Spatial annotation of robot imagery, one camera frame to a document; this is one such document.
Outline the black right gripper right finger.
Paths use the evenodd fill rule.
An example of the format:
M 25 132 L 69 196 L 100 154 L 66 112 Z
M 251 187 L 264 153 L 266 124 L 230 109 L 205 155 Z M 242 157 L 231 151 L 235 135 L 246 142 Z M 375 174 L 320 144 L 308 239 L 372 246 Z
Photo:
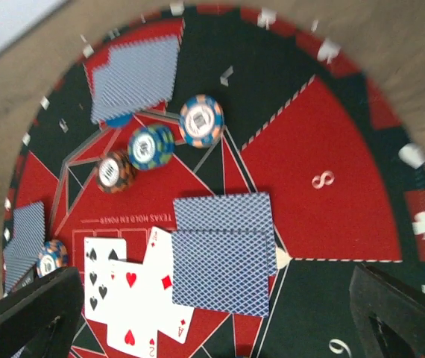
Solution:
M 425 293 L 365 265 L 353 270 L 349 292 L 367 357 L 425 357 Z

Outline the seven of spades card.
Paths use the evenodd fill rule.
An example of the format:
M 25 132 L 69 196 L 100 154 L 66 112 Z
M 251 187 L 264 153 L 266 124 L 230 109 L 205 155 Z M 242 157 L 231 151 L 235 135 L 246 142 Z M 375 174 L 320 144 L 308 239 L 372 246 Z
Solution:
M 111 260 L 126 260 L 127 244 L 123 238 L 84 238 L 85 316 L 106 324 L 109 320 Z

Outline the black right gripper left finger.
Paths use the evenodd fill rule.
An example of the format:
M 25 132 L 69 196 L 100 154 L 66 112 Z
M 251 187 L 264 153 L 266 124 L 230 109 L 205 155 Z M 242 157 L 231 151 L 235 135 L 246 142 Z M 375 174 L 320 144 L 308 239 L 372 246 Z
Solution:
M 67 357 L 84 304 L 79 271 L 63 267 L 0 300 L 0 357 Z

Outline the blue green chips top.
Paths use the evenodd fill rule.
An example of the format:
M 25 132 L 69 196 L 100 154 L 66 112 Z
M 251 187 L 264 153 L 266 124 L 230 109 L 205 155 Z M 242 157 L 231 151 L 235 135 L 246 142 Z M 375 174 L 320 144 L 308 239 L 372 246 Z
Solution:
M 166 165 L 174 153 L 174 137 L 165 125 L 149 125 L 137 129 L 127 145 L 129 161 L 140 171 Z

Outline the blue small blind button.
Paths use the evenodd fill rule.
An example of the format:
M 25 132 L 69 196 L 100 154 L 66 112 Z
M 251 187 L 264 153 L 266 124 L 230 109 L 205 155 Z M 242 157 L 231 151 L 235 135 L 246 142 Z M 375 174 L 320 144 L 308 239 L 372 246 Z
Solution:
M 123 113 L 113 116 L 105 121 L 105 124 L 112 128 L 123 128 L 133 118 L 133 113 Z

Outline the ace of diamonds card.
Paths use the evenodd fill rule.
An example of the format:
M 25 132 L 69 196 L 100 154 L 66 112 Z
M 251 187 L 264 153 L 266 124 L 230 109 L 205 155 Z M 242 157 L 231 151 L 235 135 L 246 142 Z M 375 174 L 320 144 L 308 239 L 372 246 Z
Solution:
M 152 227 L 143 264 L 152 276 L 151 286 L 157 329 L 180 344 L 184 344 L 194 308 L 174 304 L 172 301 L 173 263 L 171 234 L 159 227 Z

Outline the orange black chip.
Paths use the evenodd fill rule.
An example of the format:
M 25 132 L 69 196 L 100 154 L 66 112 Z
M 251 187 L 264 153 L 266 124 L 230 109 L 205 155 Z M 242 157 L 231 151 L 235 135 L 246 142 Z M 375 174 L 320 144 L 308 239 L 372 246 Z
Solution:
M 95 167 L 98 188 L 106 193 L 125 191 L 135 181 L 136 173 L 125 150 L 109 151 Z

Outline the dealt blue card top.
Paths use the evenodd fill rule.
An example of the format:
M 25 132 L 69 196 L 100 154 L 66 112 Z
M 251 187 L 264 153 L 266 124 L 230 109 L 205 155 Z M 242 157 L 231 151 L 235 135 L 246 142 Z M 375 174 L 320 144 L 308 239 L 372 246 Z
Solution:
M 115 119 L 170 101 L 180 41 L 175 35 L 115 45 L 92 71 L 92 123 Z

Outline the purple white chips seat four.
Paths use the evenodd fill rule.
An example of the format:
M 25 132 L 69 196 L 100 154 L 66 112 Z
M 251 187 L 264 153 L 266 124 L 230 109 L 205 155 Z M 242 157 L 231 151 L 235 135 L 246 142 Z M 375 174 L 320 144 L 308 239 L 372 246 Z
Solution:
M 44 277 L 59 268 L 66 267 L 68 260 L 66 246 L 60 240 L 46 242 L 37 258 L 37 276 Z

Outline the dealt blue card seat four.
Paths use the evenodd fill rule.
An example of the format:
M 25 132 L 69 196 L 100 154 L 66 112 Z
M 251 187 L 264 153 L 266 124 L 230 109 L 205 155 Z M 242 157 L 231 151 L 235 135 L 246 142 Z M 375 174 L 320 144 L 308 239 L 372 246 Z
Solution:
M 45 241 L 45 210 L 41 201 L 13 211 L 14 257 L 36 257 Z

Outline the two of hearts card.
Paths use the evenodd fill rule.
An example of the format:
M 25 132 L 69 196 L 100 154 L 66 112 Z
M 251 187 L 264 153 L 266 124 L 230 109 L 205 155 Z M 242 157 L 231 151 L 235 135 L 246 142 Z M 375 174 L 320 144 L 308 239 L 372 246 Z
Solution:
M 154 314 L 152 276 L 143 264 L 114 261 L 112 309 L 107 344 L 135 357 L 157 357 L 159 341 Z

